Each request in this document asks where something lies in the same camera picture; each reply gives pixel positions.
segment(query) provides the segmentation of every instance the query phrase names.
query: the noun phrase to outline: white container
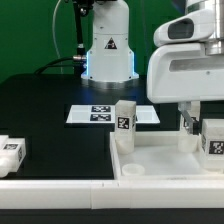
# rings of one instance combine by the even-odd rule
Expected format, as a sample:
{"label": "white container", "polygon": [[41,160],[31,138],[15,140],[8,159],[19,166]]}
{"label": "white container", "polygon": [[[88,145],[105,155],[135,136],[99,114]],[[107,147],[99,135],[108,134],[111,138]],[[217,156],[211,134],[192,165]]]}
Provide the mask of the white container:
{"label": "white container", "polygon": [[119,100],[115,105],[115,140],[120,154],[134,151],[136,102]]}
{"label": "white container", "polygon": [[200,161],[206,169],[224,169],[224,120],[204,119]]}

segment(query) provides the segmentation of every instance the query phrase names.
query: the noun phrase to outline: blue light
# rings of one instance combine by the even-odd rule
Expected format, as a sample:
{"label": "blue light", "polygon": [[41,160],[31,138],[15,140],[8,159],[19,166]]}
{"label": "blue light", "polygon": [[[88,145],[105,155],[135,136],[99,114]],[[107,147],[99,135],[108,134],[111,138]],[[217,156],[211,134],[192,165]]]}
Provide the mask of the blue light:
{"label": "blue light", "polygon": [[132,75],[135,76],[136,75],[136,73],[135,73],[135,55],[134,55],[134,53],[132,55],[133,55],[132,56],[132,69],[133,69]]}
{"label": "blue light", "polygon": [[89,76],[89,52],[86,54],[86,75]]}

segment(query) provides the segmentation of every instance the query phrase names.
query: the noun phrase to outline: triangle logo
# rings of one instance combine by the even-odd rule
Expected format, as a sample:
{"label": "triangle logo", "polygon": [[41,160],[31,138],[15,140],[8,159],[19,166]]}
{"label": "triangle logo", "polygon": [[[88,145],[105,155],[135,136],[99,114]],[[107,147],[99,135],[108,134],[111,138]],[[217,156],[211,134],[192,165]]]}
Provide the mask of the triangle logo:
{"label": "triangle logo", "polygon": [[117,49],[117,46],[116,46],[112,37],[110,38],[109,42],[107,43],[105,49],[109,49],[109,50],[116,50]]}

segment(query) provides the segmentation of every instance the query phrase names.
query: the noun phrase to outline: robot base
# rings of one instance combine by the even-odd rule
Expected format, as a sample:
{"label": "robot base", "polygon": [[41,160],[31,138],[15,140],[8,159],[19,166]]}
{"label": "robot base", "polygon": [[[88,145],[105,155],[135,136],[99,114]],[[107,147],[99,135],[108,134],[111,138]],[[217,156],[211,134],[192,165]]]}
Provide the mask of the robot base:
{"label": "robot base", "polygon": [[82,75],[82,84],[85,86],[91,86],[99,89],[122,89],[128,88],[138,85],[138,77],[139,75],[135,73],[136,77],[132,77],[130,80],[123,81],[123,82],[101,82],[95,81],[88,78],[84,78],[84,74]]}

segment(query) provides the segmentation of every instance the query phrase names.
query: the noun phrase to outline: black table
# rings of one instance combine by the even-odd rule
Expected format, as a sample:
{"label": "black table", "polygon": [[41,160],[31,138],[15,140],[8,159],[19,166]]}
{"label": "black table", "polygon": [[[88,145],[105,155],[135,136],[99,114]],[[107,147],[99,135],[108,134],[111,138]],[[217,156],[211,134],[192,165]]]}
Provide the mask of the black table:
{"label": "black table", "polygon": [[[119,99],[151,105],[146,80],[122,90],[81,85],[71,75],[16,75],[0,85],[0,134],[26,139],[27,156],[7,180],[113,179],[109,132],[113,125],[65,124],[71,105],[114,105]],[[137,131],[178,130],[177,104],[155,105],[160,125]],[[204,103],[201,117],[223,118],[222,102]],[[0,223],[222,223],[223,209],[0,210]]]}

